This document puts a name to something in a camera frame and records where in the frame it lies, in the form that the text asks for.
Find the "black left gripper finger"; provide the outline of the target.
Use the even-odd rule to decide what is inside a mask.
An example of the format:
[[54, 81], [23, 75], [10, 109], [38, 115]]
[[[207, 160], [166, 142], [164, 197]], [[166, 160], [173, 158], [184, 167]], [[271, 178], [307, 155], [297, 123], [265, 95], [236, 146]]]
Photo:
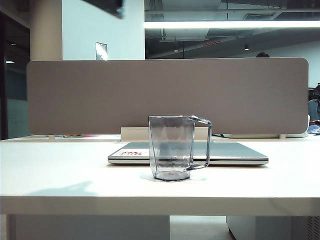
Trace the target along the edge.
[[85, 2], [119, 19], [122, 19], [124, 17], [124, 1], [123, 0], [85, 0]]

